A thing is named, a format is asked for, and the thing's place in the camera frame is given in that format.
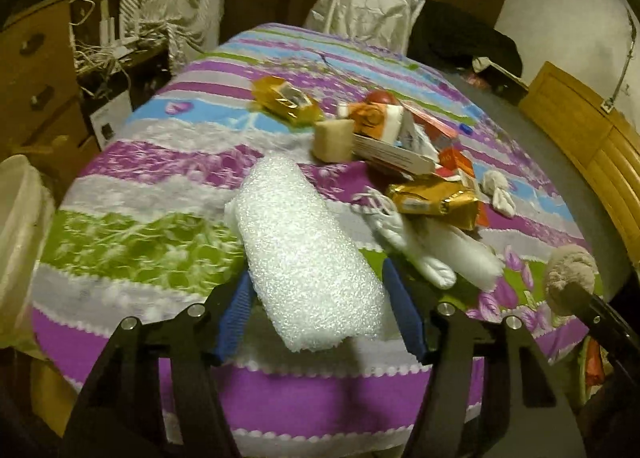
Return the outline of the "grey paper ball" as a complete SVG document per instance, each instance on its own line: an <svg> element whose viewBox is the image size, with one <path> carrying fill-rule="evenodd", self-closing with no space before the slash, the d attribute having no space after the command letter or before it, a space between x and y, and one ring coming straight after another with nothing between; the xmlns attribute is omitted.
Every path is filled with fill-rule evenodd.
<svg viewBox="0 0 640 458"><path fill-rule="evenodd" d="M544 270L544 296L551 311L560 316L572 315L560 302L561 291L567 284L576 284L587 293L594 293L597 274L596 261L584 247L556 247Z"/></svg>

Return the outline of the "red cigarette carton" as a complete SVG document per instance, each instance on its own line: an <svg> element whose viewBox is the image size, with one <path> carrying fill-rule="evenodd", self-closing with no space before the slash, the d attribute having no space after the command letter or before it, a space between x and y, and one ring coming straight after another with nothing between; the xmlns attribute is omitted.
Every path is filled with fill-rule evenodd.
<svg viewBox="0 0 640 458"><path fill-rule="evenodd" d="M440 169L436 173L439 177L461 186L460 191L450 197L444 219L468 232L475 231L480 226L488 226L486 207L482 202L472 161L455 147L443 149L438 158Z"/></svg>

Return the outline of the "white foam sheet roll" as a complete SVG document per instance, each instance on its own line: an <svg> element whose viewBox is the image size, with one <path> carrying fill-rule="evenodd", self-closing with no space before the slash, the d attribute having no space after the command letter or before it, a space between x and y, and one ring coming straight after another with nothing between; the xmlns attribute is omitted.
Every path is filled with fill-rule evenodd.
<svg viewBox="0 0 640 458"><path fill-rule="evenodd" d="M258 299L290 351L393 336L383 284L292 159L259 159L231 209Z"/></svg>

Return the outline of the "grey mattress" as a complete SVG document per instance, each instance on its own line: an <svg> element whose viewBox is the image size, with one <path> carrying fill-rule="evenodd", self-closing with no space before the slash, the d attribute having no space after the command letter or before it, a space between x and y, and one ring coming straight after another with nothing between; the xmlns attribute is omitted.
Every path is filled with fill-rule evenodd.
<svg viewBox="0 0 640 458"><path fill-rule="evenodd" d="M570 159L518 107L488 90L470 85L456 73L446 72L444 77L506 131L547 174L592 249L604 291L614 296L634 274L634 268L605 207Z"/></svg>

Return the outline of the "white crumpled tissue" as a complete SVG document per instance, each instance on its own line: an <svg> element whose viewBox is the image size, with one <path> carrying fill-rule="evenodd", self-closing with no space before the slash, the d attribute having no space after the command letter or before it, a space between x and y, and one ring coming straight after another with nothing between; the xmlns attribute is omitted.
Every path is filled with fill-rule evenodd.
<svg viewBox="0 0 640 458"><path fill-rule="evenodd" d="M490 197L492 209L508 219L514 217L516 207L510 194L509 181L500 171L486 171L480 187Z"/></svg>

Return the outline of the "wooden bed headboard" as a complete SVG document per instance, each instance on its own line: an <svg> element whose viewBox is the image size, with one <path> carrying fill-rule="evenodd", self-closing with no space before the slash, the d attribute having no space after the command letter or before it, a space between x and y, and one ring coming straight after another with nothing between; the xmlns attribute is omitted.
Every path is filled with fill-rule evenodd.
<svg viewBox="0 0 640 458"><path fill-rule="evenodd" d="M639 265L639 134L622 113L550 62L518 107L558 145L597 194L631 263Z"/></svg>

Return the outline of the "white plastic bag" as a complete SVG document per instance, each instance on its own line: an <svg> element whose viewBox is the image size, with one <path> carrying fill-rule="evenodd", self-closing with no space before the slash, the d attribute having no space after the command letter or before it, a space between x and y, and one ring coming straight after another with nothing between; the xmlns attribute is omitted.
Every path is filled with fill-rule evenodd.
<svg viewBox="0 0 640 458"><path fill-rule="evenodd" d="M483 293L491 293L503 275L504 264L489 247L457 227L426 215L411 220L392 200L372 187L352 197L374 235L404 256L421 277L448 290L459 276Z"/></svg>

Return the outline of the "colourful striped bedspread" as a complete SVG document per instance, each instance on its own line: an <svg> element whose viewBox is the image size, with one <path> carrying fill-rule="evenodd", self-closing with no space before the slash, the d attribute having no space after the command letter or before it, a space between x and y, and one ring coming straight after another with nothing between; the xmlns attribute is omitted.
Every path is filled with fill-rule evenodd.
<svg viewBox="0 0 640 458"><path fill-rule="evenodd" d="M384 260L352 197L374 184L365 163L323 166L311 133L262 114L252 82L277 76L316 98L326 114L384 89L461 130L477 174L496 169L516 202L512 219L488 213L480 238L506 266L497 288L459 283L450 300L472 316L523 319L542 353L561 360L586 337L578 319L544 301L544 267L582 233L542 170L442 74L297 27L267 24L197 60L141 106L81 172L56 214L32 282L43 352L82 386L117 324L170 319L207 297L242 260L224 225L257 159L290 156L318 189L372 269ZM407 441L430 371L398 338L348 340L318 353L288 351L255 310L230 362L216 371L224 411L246 456L341 457Z"/></svg>

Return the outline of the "gold foil packet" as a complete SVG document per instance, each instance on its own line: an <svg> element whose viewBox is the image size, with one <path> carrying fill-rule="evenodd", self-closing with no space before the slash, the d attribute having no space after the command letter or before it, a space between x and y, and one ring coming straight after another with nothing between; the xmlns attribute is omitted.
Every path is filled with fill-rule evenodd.
<svg viewBox="0 0 640 458"><path fill-rule="evenodd" d="M386 196L404 215L427 215L462 231L474 230L480 214L480 200L469 186L437 175L392 184L387 188Z"/></svg>

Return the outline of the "white plastic bucket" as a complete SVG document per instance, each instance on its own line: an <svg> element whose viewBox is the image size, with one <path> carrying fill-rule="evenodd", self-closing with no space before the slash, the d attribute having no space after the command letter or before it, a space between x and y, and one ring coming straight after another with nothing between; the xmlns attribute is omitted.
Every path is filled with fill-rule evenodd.
<svg viewBox="0 0 640 458"><path fill-rule="evenodd" d="M54 214L40 172L24 155L1 163L1 345L32 337L30 286Z"/></svg>

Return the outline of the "pink red carton box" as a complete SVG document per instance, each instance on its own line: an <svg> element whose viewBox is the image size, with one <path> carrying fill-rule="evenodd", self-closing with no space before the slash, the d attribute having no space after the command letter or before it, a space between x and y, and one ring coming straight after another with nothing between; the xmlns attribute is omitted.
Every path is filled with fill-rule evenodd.
<svg viewBox="0 0 640 458"><path fill-rule="evenodd" d="M442 151L451 147L458 140L458 131L437 117L424 112L421 107L409 102L402 103L405 111L409 113L413 122L419 125L430 139L432 144Z"/></svg>

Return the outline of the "orange white snack packet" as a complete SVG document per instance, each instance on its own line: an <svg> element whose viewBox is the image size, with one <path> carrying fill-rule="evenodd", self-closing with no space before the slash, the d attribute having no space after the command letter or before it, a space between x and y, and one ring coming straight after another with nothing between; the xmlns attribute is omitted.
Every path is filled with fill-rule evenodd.
<svg viewBox="0 0 640 458"><path fill-rule="evenodd" d="M399 137L404 107L387 103L340 103L337 117L354 122L354 132L361 137L394 144Z"/></svg>

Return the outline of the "black clothes pile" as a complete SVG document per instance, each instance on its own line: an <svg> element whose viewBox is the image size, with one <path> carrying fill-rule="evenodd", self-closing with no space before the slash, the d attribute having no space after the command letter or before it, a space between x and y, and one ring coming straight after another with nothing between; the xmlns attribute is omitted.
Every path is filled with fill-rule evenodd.
<svg viewBox="0 0 640 458"><path fill-rule="evenodd" d="M426 0L414 22L407 56L442 70L471 68L476 58L488 58L516 77L523 62L516 43L485 22L449 3Z"/></svg>

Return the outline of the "beige sponge block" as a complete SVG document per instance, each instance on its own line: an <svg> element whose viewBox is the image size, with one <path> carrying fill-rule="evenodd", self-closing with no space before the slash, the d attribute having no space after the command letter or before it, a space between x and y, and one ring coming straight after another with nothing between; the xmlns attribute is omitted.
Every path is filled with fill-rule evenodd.
<svg viewBox="0 0 640 458"><path fill-rule="evenodd" d="M311 152L322 163L348 163L352 160L355 122L352 119L319 121L314 125Z"/></svg>

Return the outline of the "yellow plastic wrapper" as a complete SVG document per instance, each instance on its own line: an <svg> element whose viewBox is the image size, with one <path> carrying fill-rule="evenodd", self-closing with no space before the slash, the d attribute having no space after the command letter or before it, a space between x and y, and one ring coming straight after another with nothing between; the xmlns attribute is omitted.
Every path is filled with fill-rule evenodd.
<svg viewBox="0 0 640 458"><path fill-rule="evenodd" d="M292 127L307 127L323 119L316 100L290 81L265 76L252 82L252 96L265 111Z"/></svg>

